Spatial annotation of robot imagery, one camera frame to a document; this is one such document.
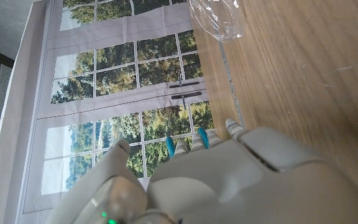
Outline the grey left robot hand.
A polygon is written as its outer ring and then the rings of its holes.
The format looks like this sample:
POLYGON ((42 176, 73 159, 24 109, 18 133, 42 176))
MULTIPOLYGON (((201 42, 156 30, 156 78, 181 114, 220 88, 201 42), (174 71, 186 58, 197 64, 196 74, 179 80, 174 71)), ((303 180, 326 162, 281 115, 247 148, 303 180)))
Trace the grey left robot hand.
POLYGON ((318 151, 271 128, 195 134, 143 186, 117 141, 48 223, 358 223, 358 187, 318 151))

